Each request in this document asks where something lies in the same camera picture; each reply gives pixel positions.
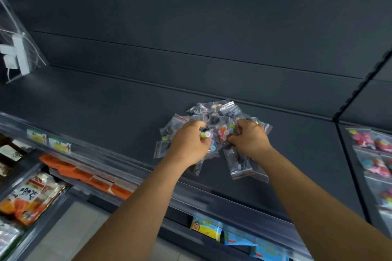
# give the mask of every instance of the person's left hand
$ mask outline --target person's left hand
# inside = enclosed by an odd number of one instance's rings
[[[179,163],[184,170],[203,159],[211,146],[211,138],[200,136],[200,128],[204,126],[203,121],[185,123],[174,136],[167,158]]]

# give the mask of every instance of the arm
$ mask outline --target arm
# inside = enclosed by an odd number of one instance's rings
[[[264,128],[239,120],[230,142],[266,171],[278,198],[316,261],[390,260],[392,241],[329,195],[279,154]]]
[[[211,139],[200,138],[205,123],[186,123],[169,154],[136,191],[109,217],[73,261],[144,261],[153,249],[179,177],[203,159]]]

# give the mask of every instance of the hand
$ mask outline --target hand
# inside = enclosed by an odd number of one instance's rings
[[[263,125],[245,119],[238,120],[237,124],[242,133],[238,136],[230,136],[228,141],[242,154],[258,160],[263,151],[272,149]]]
[[[179,163],[184,170],[199,162],[207,154],[211,146],[211,138],[202,138],[200,128],[205,127],[203,121],[189,121],[174,136],[167,157]]]

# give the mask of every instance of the forearm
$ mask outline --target forearm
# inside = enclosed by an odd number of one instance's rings
[[[144,261],[150,256],[183,169],[165,158],[113,213],[74,261]]]
[[[390,258],[389,239],[276,150],[260,153],[257,160],[315,260]]]

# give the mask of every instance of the tile floor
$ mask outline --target tile floor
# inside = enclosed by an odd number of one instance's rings
[[[26,261],[71,261],[108,218],[108,214],[75,202]],[[163,239],[157,239],[149,261],[201,261]]]

